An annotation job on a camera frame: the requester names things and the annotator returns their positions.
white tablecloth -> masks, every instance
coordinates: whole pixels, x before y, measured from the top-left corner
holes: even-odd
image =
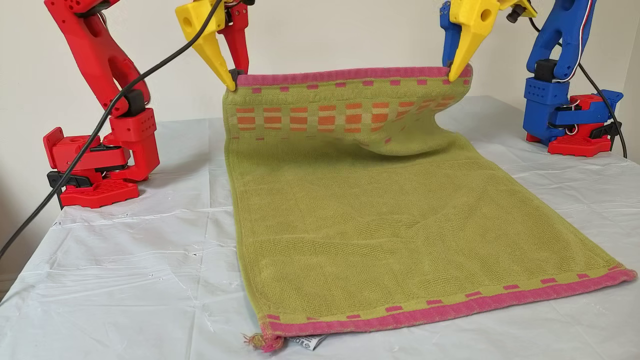
[[[468,97],[438,115],[611,255],[640,269],[640,167],[553,156],[523,114]],[[65,208],[0,306],[0,359],[640,359],[640,282],[262,354],[236,259],[220,119],[159,124],[138,199]]]

towel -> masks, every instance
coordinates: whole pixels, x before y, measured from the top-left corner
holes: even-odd
[[[472,69],[238,79],[223,99],[237,253],[264,351],[556,299],[633,270],[435,114]]]

care label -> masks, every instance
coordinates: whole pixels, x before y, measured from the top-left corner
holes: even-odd
[[[308,335],[308,336],[293,336],[291,338],[287,338],[297,344],[300,344],[303,348],[307,350],[313,351],[321,341],[324,340],[328,335]]]

black clamp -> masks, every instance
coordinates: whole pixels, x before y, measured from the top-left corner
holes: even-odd
[[[622,123],[620,121],[618,121],[618,125],[620,127],[620,130],[622,130]],[[589,137],[595,140],[595,139],[602,138],[603,136],[610,136],[611,137],[610,150],[613,150],[613,143],[614,141],[616,141],[616,136],[619,136],[619,135],[620,135],[620,131],[618,131],[618,126],[616,126],[616,123],[610,122],[609,124],[597,127],[594,130],[592,130]]]
[[[111,3],[108,0],[104,0],[103,2],[99,3],[98,5],[94,6],[93,8],[90,8],[89,10],[83,13],[77,13],[76,16],[79,18],[91,17],[94,15],[97,15],[103,10],[107,10],[110,7],[111,7]]]
[[[50,171],[47,174],[47,180],[49,181],[49,185],[51,186],[51,188],[55,188],[56,185],[58,184],[58,181],[60,181],[60,179],[62,179],[64,175],[65,173],[60,171]],[[91,180],[89,180],[88,177],[77,176],[77,175],[71,175],[67,179],[67,182],[62,184],[62,186],[66,186],[66,185],[75,186],[76,188],[90,188],[93,186],[93,184],[91,184]],[[64,206],[62,206],[62,200],[60,200],[60,195],[62,195],[61,188],[58,189],[58,191],[56,192],[56,195],[58,196],[58,204],[60,204],[60,209],[62,210]]]

wire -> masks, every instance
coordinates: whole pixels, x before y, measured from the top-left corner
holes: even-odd
[[[189,40],[189,42],[184,44],[184,46],[182,46],[180,49],[178,49],[173,54],[169,55],[163,61],[160,61],[158,64],[154,65],[151,69],[148,69],[143,74],[138,76],[136,79],[131,81],[127,86],[122,88],[122,90],[118,93],[118,95],[116,95],[113,98],[113,100],[111,101],[111,104],[109,104],[109,106],[107,106],[106,110],[104,110],[104,114],[102,114],[102,117],[98,121],[98,124],[95,126],[95,129],[91,133],[91,136],[89,136],[89,139],[87,139],[87,141],[84,144],[84,146],[82,147],[82,149],[80,149],[80,152],[78,153],[78,155],[76,155],[76,158],[74,158],[74,160],[71,162],[71,164],[69,165],[67,171],[60,178],[58,183],[56,183],[53,186],[53,189],[51,189],[51,192],[49,192],[49,194],[47,194],[47,196],[40,203],[40,205],[38,205],[38,207],[31,213],[31,215],[29,215],[29,217],[27,217],[27,219],[22,223],[22,225],[20,225],[20,227],[15,231],[15,233],[13,235],[11,235],[9,240],[5,243],[3,248],[0,250],[0,259],[2,259],[2,257],[6,253],[6,251],[13,244],[13,242],[18,238],[18,236],[20,236],[20,234],[22,234],[22,232],[27,228],[27,226],[29,226],[29,224],[32,223],[32,221],[42,212],[42,210],[51,201],[51,199],[53,199],[53,197],[56,195],[56,192],[58,192],[60,189],[62,189],[62,187],[65,185],[65,183],[67,182],[67,180],[71,176],[71,171],[73,171],[75,169],[76,165],[80,162],[80,159],[82,159],[84,154],[89,149],[89,146],[91,146],[91,143],[93,143],[93,141],[96,139],[96,137],[98,137],[98,134],[100,133],[100,130],[102,130],[102,128],[104,127],[104,124],[106,123],[107,119],[109,118],[109,114],[111,114],[111,111],[116,106],[116,103],[120,99],[122,99],[122,97],[124,97],[125,94],[129,93],[129,91],[131,91],[133,89],[133,87],[136,86],[140,81],[143,81],[145,78],[149,77],[149,75],[151,75],[151,74],[155,73],[156,71],[160,70],[166,64],[168,64],[171,61],[175,60],[178,56],[182,55],[185,51],[190,49],[191,46],[193,46],[193,44],[195,44],[195,42],[198,41],[198,39],[204,33],[205,29],[207,28],[207,26],[211,22],[211,19],[213,18],[213,15],[215,14],[215,12],[218,9],[218,7],[220,6],[221,2],[222,2],[222,0],[216,0],[216,2],[213,4],[213,7],[211,8],[211,11],[209,12],[207,18],[204,20],[204,23],[202,24],[202,26],[200,27],[200,29],[198,30],[196,35],[194,35],[194,37],[191,40]]]
[[[536,30],[538,33],[540,32],[540,28],[537,27],[536,23],[533,21],[533,18],[531,17],[529,18],[529,23],[531,23],[531,26],[533,27],[534,30]],[[560,42],[557,45],[559,47],[562,47],[562,43]],[[596,92],[598,93],[598,96],[602,98],[605,106],[607,107],[607,110],[609,110],[609,113],[613,118],[613,123],[615,124],[616,130],[618,131],[618,135],[620,136],[620,145],[622,146],[622,156],[625,159],[627,159],[627,143],[625,142],[625,136],[622,134],[622,127],[620,126],[620,121],[618,121],[616,112],[613,111],[613,107],[609,103],[609,100],[607,99],[607,97],[602,93],[602,90],[600,89],[600,87],[595,83],[595,81],[593,81],[593,79],[591,78],[587,70],[585,70],[584,66],[582,66],[582,64],[579,62],[578,62],[578,68],[580,68],[580,71],[582,71],[582,73],[584,74],[584,77],[587,79],[587,81],[591,83],[591,86],[593,86],[593,88],[596,90]]]
[[[582,20],[582,26],[580,27],[580,44],[579,44],[579,50],[578,50],[578,64],[580,63],[580,61],[582,61],[582,54],[584,52],[584,49],[582,48],[582,39],[584,37],[584,27],[587,26],[587,22],[589,20],[589,14],[591,14],[591,9],[592,9],[592,4],[593,4],[593,0],[589,0],[589,5],[587,6],[587,11],[584,14],[584,20]],[[578,69],[578,66],[574,66],[573,67],[573,71],[571,71],[571,75],[569,75],[568,78],[564,79],[564,80],[560,80],[560,83],[565,83],[571,79],[573,79],[574,75],[575,75],[575,71]]]

